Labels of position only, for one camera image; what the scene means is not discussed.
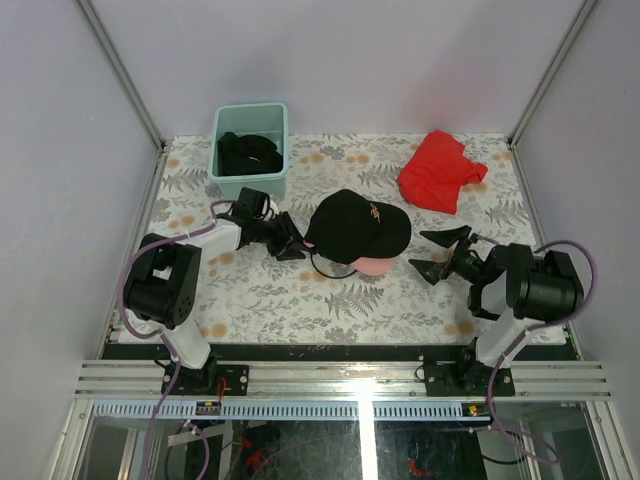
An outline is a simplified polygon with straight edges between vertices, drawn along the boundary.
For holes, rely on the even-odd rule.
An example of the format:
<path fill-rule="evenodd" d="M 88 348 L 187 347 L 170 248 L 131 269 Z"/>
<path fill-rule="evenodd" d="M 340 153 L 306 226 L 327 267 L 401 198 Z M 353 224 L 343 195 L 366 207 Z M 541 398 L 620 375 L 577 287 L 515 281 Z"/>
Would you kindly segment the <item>black cap gold logo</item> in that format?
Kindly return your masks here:
<path fill-rule="evenodd" d="M 304 242 L 326 259 L 347 265 L 361 258 L 395 258 L 406 250 L 411 235 L 404 210 L 342 189 L 317 206 Z"/>

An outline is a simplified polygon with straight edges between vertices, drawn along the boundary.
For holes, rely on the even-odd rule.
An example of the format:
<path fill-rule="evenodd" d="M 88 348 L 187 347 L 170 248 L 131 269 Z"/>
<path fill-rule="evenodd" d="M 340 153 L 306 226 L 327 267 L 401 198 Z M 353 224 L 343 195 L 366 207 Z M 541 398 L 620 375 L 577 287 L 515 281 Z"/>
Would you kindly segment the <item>pink baseball cap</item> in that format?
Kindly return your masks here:
<path fill-rule="evenodd" d="M 367 276 L 386 274 L 396 263 L 397 258 L 406 250 L 393 244 L 390 248 L 371 246 L 363 241 L 306 239 L 304 245 L 313 249 L 323 258 L 342 266 L 349 266 L 356 273 Z"/>

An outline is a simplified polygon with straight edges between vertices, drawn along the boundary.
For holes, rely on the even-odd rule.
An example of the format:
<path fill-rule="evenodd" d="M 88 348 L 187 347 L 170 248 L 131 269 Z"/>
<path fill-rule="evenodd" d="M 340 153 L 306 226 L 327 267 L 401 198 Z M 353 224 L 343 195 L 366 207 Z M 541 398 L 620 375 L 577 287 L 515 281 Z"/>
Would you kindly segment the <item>black wire hat stand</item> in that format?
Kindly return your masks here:
<path fill-rule="evenodd" d="M 318 253 L 310 255 L 311 265 L 322 278 L 342 280 L 357 274 L 357 270 L 350 265 L 344 265 L 329 260 Z"/>

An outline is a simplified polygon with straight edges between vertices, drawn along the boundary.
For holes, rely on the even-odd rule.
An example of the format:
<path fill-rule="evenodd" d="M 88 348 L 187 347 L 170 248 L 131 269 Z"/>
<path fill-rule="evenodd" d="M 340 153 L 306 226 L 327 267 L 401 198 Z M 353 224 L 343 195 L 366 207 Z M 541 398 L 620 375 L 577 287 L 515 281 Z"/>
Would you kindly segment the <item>red cloth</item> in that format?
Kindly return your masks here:
<path fill-rule="evenodd" d="M 397 184 L 402 198 L 421 209 L 455 215 L 461 189 L 481 183 L 488 167 L 465 156 L 465 146 L 451 134 L 426 135 L 401 170 Z"/>

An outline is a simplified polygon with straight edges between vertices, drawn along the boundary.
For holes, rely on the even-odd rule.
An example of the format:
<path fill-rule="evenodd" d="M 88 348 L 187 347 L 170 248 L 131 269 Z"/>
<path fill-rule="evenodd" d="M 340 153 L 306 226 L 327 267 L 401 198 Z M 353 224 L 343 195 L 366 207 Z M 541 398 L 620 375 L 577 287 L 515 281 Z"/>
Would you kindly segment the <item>teal plastic bin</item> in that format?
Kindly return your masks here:
<path fill-rule="evenodd" d="M 220 176 L 218 174 L 217 141 L 226 133 L 260 135 L 273 141 L 282 155 L 284 166 L 278 173 Z M 285 197 L 289 169 L 288 108 L 281 102 L 224 105 L 214 117 L 208 176 L 225 198 L 236 199 L 244 187 L 263 191 L 278 198 Z"/>

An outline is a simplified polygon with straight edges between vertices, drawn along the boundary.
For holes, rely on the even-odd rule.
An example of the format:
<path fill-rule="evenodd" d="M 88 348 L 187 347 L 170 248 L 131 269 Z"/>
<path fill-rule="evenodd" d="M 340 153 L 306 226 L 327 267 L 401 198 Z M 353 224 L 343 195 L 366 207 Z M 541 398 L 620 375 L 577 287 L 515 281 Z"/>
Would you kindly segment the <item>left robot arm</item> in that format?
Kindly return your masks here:
<path fill-rule="evenodd" d="M 311 249 L 290 215 L 268 194 L 243 187 L 236 200 L 211 204 L 211 223 L 176 237 L 148 234 L 123 268 L 117 310 L 138 339 L 159 337 L 169 352 L 165 374 L 172 392 L 208 394 L 223 384 L 217 359 L 191 312 L 201 268 L 211 258 L 261 244 L 279 260 L 304 259 Z"/>

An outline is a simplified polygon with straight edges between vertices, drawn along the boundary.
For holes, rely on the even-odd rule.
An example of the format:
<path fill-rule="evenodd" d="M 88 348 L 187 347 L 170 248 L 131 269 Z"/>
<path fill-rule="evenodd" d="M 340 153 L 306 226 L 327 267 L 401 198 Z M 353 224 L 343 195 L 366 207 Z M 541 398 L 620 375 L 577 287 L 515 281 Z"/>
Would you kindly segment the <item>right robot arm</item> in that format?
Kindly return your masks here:
<path fill-rule="evenodd" d="M 481 258 L 474 245 L 483 238 L 469 226 L 420 235 L 453 252 L 444 261 L 409 263 L 432 286 L 451 276 L 467 281 L 469 313 L 492 322 L 454 362 L 424 365 L 427 394 L 512 395 L 510 367 L 518 353 L 533 334 L 560 325 L 584 303 L 584 287 L 570 255 L 549 246 L 534 251 L 510 243 L 494 245 Z"/>

